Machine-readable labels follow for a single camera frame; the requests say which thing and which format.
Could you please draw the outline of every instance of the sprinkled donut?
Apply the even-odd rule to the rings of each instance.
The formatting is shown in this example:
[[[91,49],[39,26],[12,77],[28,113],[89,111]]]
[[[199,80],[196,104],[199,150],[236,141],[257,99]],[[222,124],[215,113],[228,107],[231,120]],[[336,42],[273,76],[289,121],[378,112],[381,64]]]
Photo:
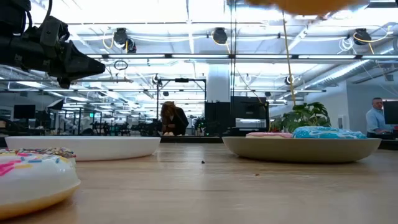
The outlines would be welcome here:
[[[78,188],[72,163],[60,156],[0,154],[0,220],[47,208]]]
[[[247,138],[279,138],[279,139],[284,139],[284,138],[292,138],[292,134],[290,133],[249,133],[246,135]]]

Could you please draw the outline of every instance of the blue shirt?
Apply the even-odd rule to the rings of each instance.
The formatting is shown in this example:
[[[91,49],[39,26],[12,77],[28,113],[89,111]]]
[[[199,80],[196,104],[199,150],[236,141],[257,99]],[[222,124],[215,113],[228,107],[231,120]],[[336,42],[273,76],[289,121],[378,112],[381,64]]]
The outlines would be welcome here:
[[[372,108],[366,113],[366,130],[369,133],[376,133],[376,129],[389,130],[392,132],[394,130],[393,125],[386,124],[384,119],[383,110],[377,110]]]

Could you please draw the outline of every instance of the white plate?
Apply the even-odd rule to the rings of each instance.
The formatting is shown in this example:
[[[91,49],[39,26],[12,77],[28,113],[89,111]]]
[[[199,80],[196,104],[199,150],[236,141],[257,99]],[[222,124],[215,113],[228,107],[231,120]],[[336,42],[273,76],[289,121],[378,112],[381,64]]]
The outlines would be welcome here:
[[[370,156],[381,139],[263,139],[223,137],[233,153],[250,159],[282,162],[353,162]]]
[[[160,138],[113,136],[18,136],[6,137],[9,149],[65,147],[77,161],[127,159],[153,154]]]

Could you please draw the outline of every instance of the wooden table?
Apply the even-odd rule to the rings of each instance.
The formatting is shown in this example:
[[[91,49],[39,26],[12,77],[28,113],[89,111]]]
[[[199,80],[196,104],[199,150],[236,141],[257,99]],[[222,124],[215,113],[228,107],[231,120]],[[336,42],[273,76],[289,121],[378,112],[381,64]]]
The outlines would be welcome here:
[[[308,165],[241,159],[222,144],[161,144],[153,156],[78,162],[77,169],[82,184],[71,199],[5,223],[398,222],[394,151]]]

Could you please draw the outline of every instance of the woman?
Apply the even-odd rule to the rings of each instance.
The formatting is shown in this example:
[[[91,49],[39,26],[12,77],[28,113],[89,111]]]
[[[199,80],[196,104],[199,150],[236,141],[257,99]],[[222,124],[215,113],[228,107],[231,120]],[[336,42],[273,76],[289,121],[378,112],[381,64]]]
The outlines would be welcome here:
[[[174,102],[166,101],[160,112],[163,124],[163,134],[173,132],[175,136],[185,135],[188,126],[188,119],[184,110],[176,107]]]

